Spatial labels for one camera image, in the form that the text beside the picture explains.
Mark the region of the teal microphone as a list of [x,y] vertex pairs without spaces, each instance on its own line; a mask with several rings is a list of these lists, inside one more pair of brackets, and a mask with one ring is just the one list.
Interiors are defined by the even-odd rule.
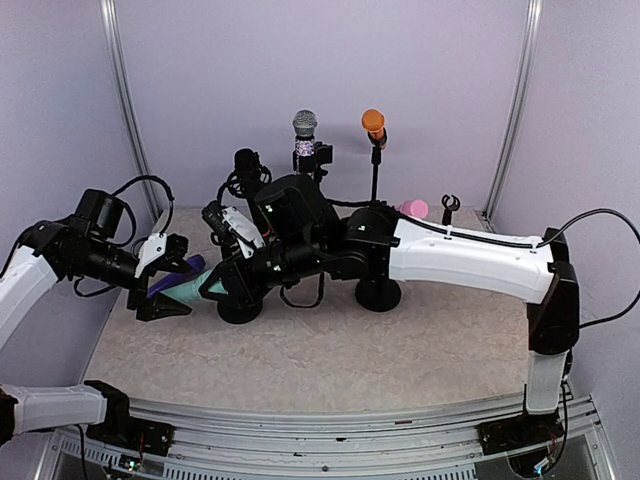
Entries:
[[165,289],[162,291],[162,294],[183,304],[197,303],[203,299],[198,292],[198,288],[200,287],[200,285],[197,284],[198,277]]

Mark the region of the purple microphone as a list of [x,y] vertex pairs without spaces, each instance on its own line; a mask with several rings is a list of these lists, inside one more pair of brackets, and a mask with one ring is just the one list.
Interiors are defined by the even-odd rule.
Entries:
[[186,260],[190,270],[187,273],[169,273],[154,283],[147,291],[147,297],[196,278],[205,268],[206,262],[202,255],[196,254]]

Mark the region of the black stand of teal microphone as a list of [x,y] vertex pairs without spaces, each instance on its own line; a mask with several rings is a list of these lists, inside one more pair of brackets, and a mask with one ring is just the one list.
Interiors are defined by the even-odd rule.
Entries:
[[217,304],[217,313],[219,317],[224,322],[232,325],[242,325],[252,322],[261,314],[262,309],[262,301],[242,308],[236,308],[221,302]]

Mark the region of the black stand of pink microphone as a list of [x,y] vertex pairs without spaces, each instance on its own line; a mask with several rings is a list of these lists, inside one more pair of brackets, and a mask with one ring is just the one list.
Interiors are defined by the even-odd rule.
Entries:
[[356,285],[355,298],[366,310],[384,313],[399,305],[402,291],[394,280],[363,279]]

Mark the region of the pink microphone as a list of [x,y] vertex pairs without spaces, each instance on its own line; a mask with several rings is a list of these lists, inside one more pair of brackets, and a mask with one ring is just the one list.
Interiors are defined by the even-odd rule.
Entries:
[[429,215],[428,204],[420,199],[407,200],[396,207],[396,210],[404,215],[424,219]]

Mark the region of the black stand of purple microphone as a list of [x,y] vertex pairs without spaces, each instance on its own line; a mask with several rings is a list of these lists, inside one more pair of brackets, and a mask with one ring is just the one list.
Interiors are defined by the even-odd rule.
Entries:
[[460,209],[460,199],[456,195],[445,194],[441,198],[441,205],[443,206],[441,223],[449,226],[452,224],[453,213]]

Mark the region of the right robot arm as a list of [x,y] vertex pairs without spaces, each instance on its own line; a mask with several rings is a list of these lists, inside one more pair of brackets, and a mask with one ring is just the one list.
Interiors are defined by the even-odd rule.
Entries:
[[440,226],[379,202],[340,217],[306,175],[263,186],[245,216],[219,200],[202,211],[222,261],[200,286],[221,318],[241,324],[260,313],[273,289],[301,280],[352,281],[365,309],[387,312],[400,286],[427,281],[505,294],[527,308],[529,365],[523,410],[479,425],[487,454],[568,435],[564,379],[579,337],[579,285],[561,231],[509,237]]

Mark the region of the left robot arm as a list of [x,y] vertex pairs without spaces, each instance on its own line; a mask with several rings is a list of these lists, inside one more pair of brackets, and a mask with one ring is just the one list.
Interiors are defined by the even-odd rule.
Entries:
[[[103,283],[96,297],[111,290],[127,295],[126,306],[143,321],[171,315],[185,315],[184,307],[162,294],[148,293],[148,283],[158,272],[188,271],[188,240],[165,230],[143,240],[138,253],[127,251],[114,240],[123,215],[130,206],[117,194],[86,190],[73,213],[59,220],[42,220],[27,227],[14,244],[1,271],[1,345],[15,352],[16,334],[43,318],[44,309],[54,309],[53,324],[65,320],[77,325],[92,310],[80,310],[73,301],[72,312],[63,313],[62,300],[49,300],[50,292],[71,282],[70,293],[79,293],[83,280]],[[130,413],[130,399],[103,381],[47,386],[1,384],[1,441],[31,432],[78,426],[85,436],[107,444],[166,454],[173,430],[166,424],[144,421]]]

